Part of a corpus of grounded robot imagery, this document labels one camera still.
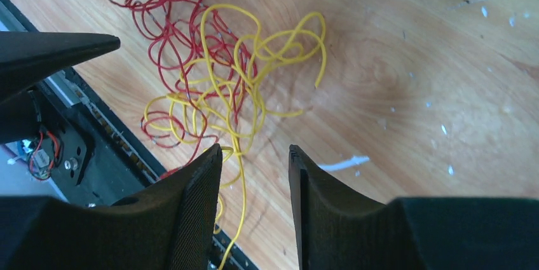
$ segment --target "screw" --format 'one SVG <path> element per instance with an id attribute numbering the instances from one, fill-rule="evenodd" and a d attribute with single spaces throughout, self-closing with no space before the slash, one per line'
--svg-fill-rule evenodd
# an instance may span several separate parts
<path id="1" fill-rule="evenodd" d="M 64 162 L 64 168 L 66 170 L 77 170 L 79 168 L 79 162 L 75 158 L 71 158 Z"/>

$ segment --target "yellow string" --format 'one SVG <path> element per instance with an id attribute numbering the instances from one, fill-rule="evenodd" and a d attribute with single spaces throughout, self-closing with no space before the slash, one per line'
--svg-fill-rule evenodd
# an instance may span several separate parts
<path id="1" fill-rule="evenodd" d="M 206 42 L 206 19 L 209 15 L 209 13 L 213 10 L 218 9 L 229 9 L 229 10 L 235 10 L 240 12 L 241 14 L 244 14 L 251 18 L 255 24 L 256 24 L 256 33 L 254 35 L 244 35 L 242 36 L 235 45 L 234 52 L 233 52 L 233 58 L 234 63 L 232 64 L 232 68 L 237 72 L 237 74 L 240 77 L 240 84 L 245 83 L 246 85 L 246 91 L 247 94 L 251 97 L 253 108 L 252 108 L 252 122 L 251 122 L 251 130 L 249 133 L 238 133 L 231 121 L 232 116 L 232 107 L 233 107 L 233 90 L 237 82 L 234 81 L 228 81 L 227 79 L 220 78 L 219 76 L 216 76 L 212 70 L 212 64 L 218 64 L 209 54 L 208 45 Z M 314 33 L 311 30 L 306 30 L 303 28 L 305 23 L 309 21 L 312 18 L 317 18 L 321 25 L 321 33 L 320 35 Z M 190 117 L 191 125 L 189 126 L 189 117 L 188 117 L 188 108 L 192 108 L 189 99 L 187 95 L 183 93 L 169 93 L 168 95 L 164 95 L 161 97 L 157 97 L 154 100 L 150 101 L 146 108 L 144 109 L 144 118 L 146 121 L 149 120 L 148 118 L 148 112 L 150 107 L 157 101 L 160 100 L 168 100 L 170 101 L 170 107 L 168 110 L 169 115 L 174 114 L 174 108 L 176 105 L 182 106 L 182 112 L 183 112 L 183 126 L 185 127 L 185 131 L 188 133 L 192 133 L 194 135 L 199 135 L 197 133 L 199 128 L 203 128 L 204 126 L 207 126 L 210 129 L 217 130 L 219 132 L 224 132 L 230 135 L 232 146 L 222 146 L 222 150 L 224 151 L 224 157 L 223 162 L 227 161 L 232 155 L 236 156 L 238 159 L 238 166 L 239 166 L 239 172 L 238 175 L 230 180 L 229 182 L 226 182 L 224 184 L 220 185 L 220 189 L 229 187 L 230 185 L 234 184 L 237 180 L 241 180 L 242 182 L 242 216 L 240 218 L 240 223 L 238 225 L 238 230 L 234 237 L 232 237 L 230 244 L 228 245 L 224 257 L 222 259 L 221 265 L 219 266 L 219 269 L 222 269 L 224 267 L 224 264 L 226 262 L 226 259 L 230 253 L 230 250 L 232 249 L 234 243 L 237 241 L 243 227 L 243 223 L 245 221 L 245 215 L 247 213 L 247 188 L 245 185 L 245 172 L 243 170 L 243 161 L 242 156 L 244 156 L 250 149 L 255 134 L 263 127 L 264 120 L 266 118 L 267 114 L 272 114 L 274 116 L 279 117 L 293 117 L 298 116 L 303 113 L 302 110 L 294 111 L 294 112 L 275 112 L 271 110 L 267 110 L 266 104 L 264 102 L 264 99 L 262 98 L 262 95 L 259 91 L 261 84 L 268 76 L 269 73 L 275 71 L 276 69 L 280 67 L 284 67 L 286 65 L 290 64 L 298 64 L 301 62 L 306 61 L 307 59 L 311 58 L 314 54 L 316 54 L 318 51 L 321 51 L 322 53 L 322 62 L 320 65 L 320 72 L 318 73 L 318 77 L 315 81 L 315 87 L 318 87 L 320 84 L 320 81 L 322 80 L 322 76 L 324 75 L 325 71 L 325 65 L 327 61 L 327 55 L 326 50 L 324 46 L 324 38 L 325 38 L 325 21 L 322 16 L 322 14 L 318 12 L 309 13 L 306 15 L 296 26 L 293 30 L 284 30 L 281 32 L 278 32 L 266 39 L 261 39 L 262 27 L 260 24 L 260 21 L 251 13 L 249 13 L 246 10 L 243 10 L 237 6 L 233 6 L 230 4 L 216 4 L 213 6 L 210 6 L 202 15 L 201 19 L 201 25 L 200 25 L 200 36 L 201 36 L 201 43 L 202 47 L 204 49 L 204 57 L 194 59 L 184 65 L 184 68 L 189 68 L 193 64 L 197 63 L 205 63 L 208 69 L 208 76 L 205 78 L 197 79 L 197 80 L 189 80 L 189 84 L 202 84 L 202 83 L 211 83 L 212 86 L 204 91 L 196 100 L 192 100 L 193 103 L 199 108 L 200 111 L 204 112 L 208 117 L 209 116 L 215 116 L 218 118 L 218 120 L 221 120 L 224 122 L 225 126 L 219 126 L 215 123 L 208 123 L 208 125 L 204 125 L 204 120 L 201 118 L 200 111 L 193 110 L 192 116 Z M 305 53 L 305 49 L 303 45 L 296 40 L 298 35 L 304 35 L 311 37 L 317 42 L 317 45 L 309 52 Z M 276 38 L 288 36 L 288 39 L 282 46 L 280 50 L 277 52 L 273 52 L 268 47 L 268 44 L 275 40 Z M 240 61 L 240 47 L 241 45 L 251 40 L 253 42 L 253 54 L 252 58 L 247 63 L 247 73 L 245 73 L 241 69 L 241 61 Z M 297 55 L 293 57 L 284 57 L 285 54 L 290 54 L 291 51 L 298 52 Z M 260 66 L 261 62 L 264 64 L 264 66 L 259 69 L 259 72 L 256 76 L 253 76 L 253 66 L 255 61 L 258 60 L 257 65 Z M 180 74 L 179 78 L 182 82 L 185 82 L 185 78 L 183 78 L 182 74 Z M 224 87 L 226 90 L 228 90 L 229 97 L 226 98 L 222 92 L 222 87 Z M 216 93 L 222 103 L 226 106 L 226 113 L 225 115 L 221 114 L 220 112 L 217 112 L 214 108 L 212 108 L 205 97 L 210 93 Z M 197 125 L 197 120 L 201 121 L 202 125 Z M 169 126 L 158 126 L 154 123 L 149 124 L 152 128 L 161 130 L 163 132 L 170 132 L 173 134 L 173 136 L 180 142 L 185 144 L 196 144 L 199 140 L 186 140 L 182 139 L 181 135 L 178 134 L 178 127 L 174 126 L 174 122 L 172 119 L 170 120 Z M 240 147 L 240 139 L 248 139 L 247 146 L 245 148 Z M 219 204 L 219 210 L 217 213 L 217 216 L 215 218 L 215 223 L 221 218 L 224 210 L 223 201 L 221 198 L 221 195 L 218 195 L 218 204 Z M 220 229 L 214 229 L 214 233 L 218 233 Z"/>

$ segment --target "red rope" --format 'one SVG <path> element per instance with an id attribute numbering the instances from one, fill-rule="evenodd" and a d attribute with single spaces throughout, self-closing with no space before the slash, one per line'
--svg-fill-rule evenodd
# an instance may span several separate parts
<path id="1" fill-rule="evenodd" d="M 217 142 L 219 138 L 216 135 L 206 135 L 208 117 L 200 110 L 194 101 L 197 100 L 197 95 L 201 95 L 202 92 L 190 87 L 189 85 L 189 73 L 193 70 L 194 65 L 191 65 L 188 68 L 184 68 L 189 61 L 204 57 L 204 50 L 202 48 L 201 36 L 200 36 L 200 18 L 204 11 L 207 9 L 202 2 L 203 0 L 124 0 L 123 3 L 119 3 L 115 0 L 110 0 L 113 4 L 129 9 L 132 14 L 133 22 L 137 30 L 142 34 L 146 39 L 150 40 L 148 46 L 148 57 L 150 61 L 157 67 L 157 71 L 161 82 L 168 90 L 169 93 L 181 93 L 187 95 L 189 103 L 194 110 L 201 116 L 203 120 L 203 128 L 200 131 L 200 134 L 188 133 L 186 128 L 182 123 L 175 117 L 169 116 L 168 112 L 165 111 L 151 111 L 149 113 L 151 118 L 149 121 L 144 121 L 144 118 L 140 121 L 140 128 L 151 139 L 154 144 L 162 148 L 174 148 L 177 147 L 180 142 L 174 144 L 163 144 L 160 141 L 163 139 L 175 138 L 170 133 L 157 135 L 150 133 L 148 131 L 148 125 L 158 121 L 166 121 L 172 124 L 178 129 L 181 130 L 181 138 L 188 137 L 195 138 L 197 141 L 196 147 L 194 149 L 193 155 L 190 157 L 190 163 L 194 160 L 194 157 L 198 153 L 200 148 L 201 141 L 205 138 L 212 138 L 214 142 Z M 191 14 L 188 19 L 174 19 L 173 9 L 179 3 L 187 3 L 192 6 Z M 153 25 L 155 29 L 151 30 L 149 25 Z M 244 96 L 247 94 L 245 89 L 245 83 L 238 76 L 236 71 L 231 68 L 234 63 L 232 56 L 232 50 L 235 47 L 235 43 L 238 41 L 238 38 L 233 34 L 229 29 L 223 19 L 219 16 L 217 11 L 212 11 L 211 19 L 208 19 L 207 25 L 211 26 L 215 31 L 213 34 L 208 34 L 206 36 L 207 44 L 211 44 L 209 47 L 209 53 L 211 58 L 216 62 L 219 62 L 220 66 L 212 65 L 212 68 L 216 67 L 228 67 L 228 81 L 236 81 L 235 87 L 233 89 L 233 112 L 234 112 L 234 121 L 238 123 L 238 115 L 242 108 Z M 185 50 L 189 50 L 189 54 L 182 59 L 180 55 L 180 50 L 176 46 L 180 44 Z M 247 61 L 250 60 L 251 54 L 247 50 L 247 47 L 242 44 L 240 52 L 240 68 L 244 72 L 247 71 Z M 163 63 L 163 54 L 164 52 L 167 55 L 172 55 L 174 59 L 173 65 L 166 66 Z M 174 84 L 168 83 L 165 79 L 165 72 L 175 71 L 178 74 L 178 71 L 182 74 L 181 81 L 178 79 Z M 257 67 L 253 66 L 253 76 L 257 75 Z M 223 93 L 225 97 L 229 97 L 229 94 Z M 209 93 L 205 99 L 219 97 L 216 92 Z M 166 177 L 173 171 L 170 171 L 162 177 Z"/>

